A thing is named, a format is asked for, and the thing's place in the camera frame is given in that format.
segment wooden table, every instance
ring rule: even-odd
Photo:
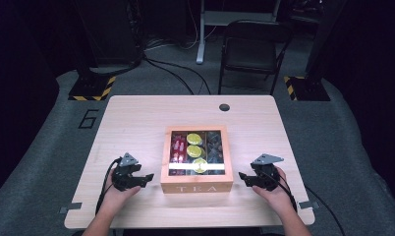
[[[221,111],[219,105],[230,105]],[[166,127],[226,125],[234,184],[230,193],[164,195],[160,187]],[[94,218],[103,178],[111,162],[129,152],[142,169],[154,173],[146,188],[133,196],[114,218],[112,228],[253,227],[280,225],[265,201],[238,175],[254,175],[250,163],[262,153],[284,158],[276,163],[287,174],[297,202],[307,192],[277,105],[269,95],[118,95],[110,98],[86,161],[65,225],[87,228]],[[299,209],[305,224],[313,224],[311,209]]]

